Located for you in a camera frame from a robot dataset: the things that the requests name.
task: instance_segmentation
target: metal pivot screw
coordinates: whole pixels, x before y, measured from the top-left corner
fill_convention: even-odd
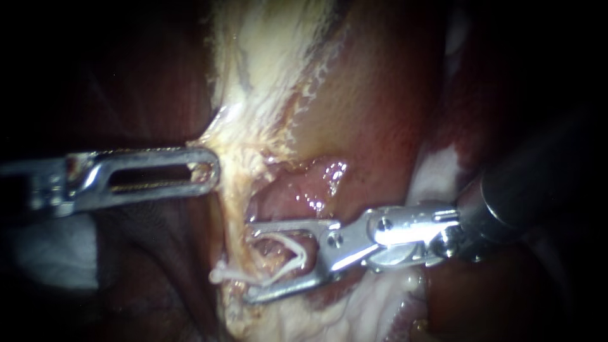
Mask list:
[[[393,228],[393,223],[386,217],[383,217],[380,221],[378,221],[378,226],[376,227],[376,229],[381,232],[389,231],[391,228]]]
[[[460,227],[447,227],[433,241],[435,253],[443,257],[451,257],[458,252],[462,231]]]
[[[340,248],[342,242],[344,242],[342,234],[338,232],[333,232],[327,237],[327,244],[333,248]]]

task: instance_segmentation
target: white fibrous strand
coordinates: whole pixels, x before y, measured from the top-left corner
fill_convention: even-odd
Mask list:
[[[215,265],[215,268],[209,273],[209,281],[212,284],[219,284],[226,280],[243,281],[250,285],[264,287],[276,282],[292,270],[301,269],[308,260],[308,254],[304,247],[288,236],[279,233],[265,233],[256,237],[256,239],[262,238],[282,243],[285,248],[292,251],[295,256],[289,259],[289,261],[275,272],[275,274],[264,278],[253,277],[252,275],[244,273],[242,270],[231,267],[226,264],[224,260],[219,260]]]

